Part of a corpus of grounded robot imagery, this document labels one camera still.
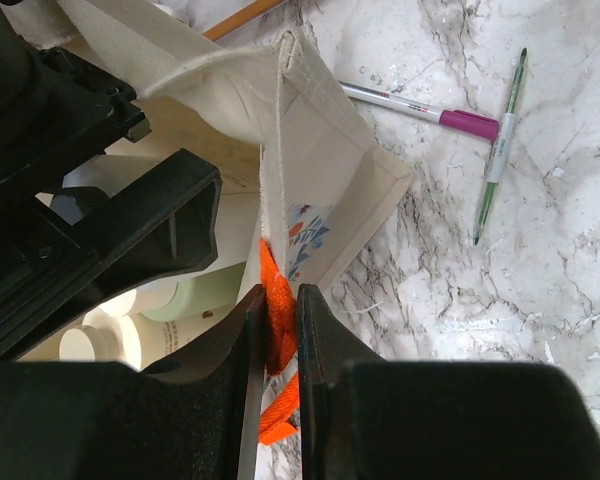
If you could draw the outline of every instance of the printed logo on bag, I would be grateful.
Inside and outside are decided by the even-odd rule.
[[[322,247],[324,236],[329,229],[325,220],[333,206],[292,205],[287,212],[289,228],[289,252],[287,278],[290,282],[302,276],[303,263],[311,258],[311,252]]]

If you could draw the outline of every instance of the wooden stick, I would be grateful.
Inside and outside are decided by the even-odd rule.
[[[255,0],[253,3],[247,5],[239,12],[234,13],[215,27],[212,27],[204,32],[204,36],[209,40],[213,40],[214,42],[220,40],[222,37],[225,37],[231,32],[235,32],[243,25],[246,25],[251,20],[264,15],[269,10],[277,7],[284,1],[285,0]]]

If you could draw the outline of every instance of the purple marker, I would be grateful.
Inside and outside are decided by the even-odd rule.
[[[498,121],[482,117],[475,113],[463,112],[462,110],[443,110],[424,103],[414,102],[406,98],[391,95],[389,93],[377,92],[369,88],[358,87],[350,83],[340,82],[345,93],[350,98],[373,103],[381,107],[387,107],[398,112],[413,115],[414,117],[439,123],[447,127],[462,130],[494,142],[498,136]]]

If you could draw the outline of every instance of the marble surface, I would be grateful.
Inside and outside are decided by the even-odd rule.
[[[418,176],[328,296],[388,359],[556,365],[600,432],[600,0],[301,0],[222,43],[268,42],[285,24],[342,80],[496,118],[528,47],[510,164],[477,247],[490,145],[358,105]],[[298,438],[260,448],[257,478],[300,476]]]

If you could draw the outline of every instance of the light green container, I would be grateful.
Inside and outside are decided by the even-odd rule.
[[[156,322],[171,322],[224,305],[235,305],[245,265],[239,263],[183,280],[178,283],[176,292],[168,304],[142,314]]]

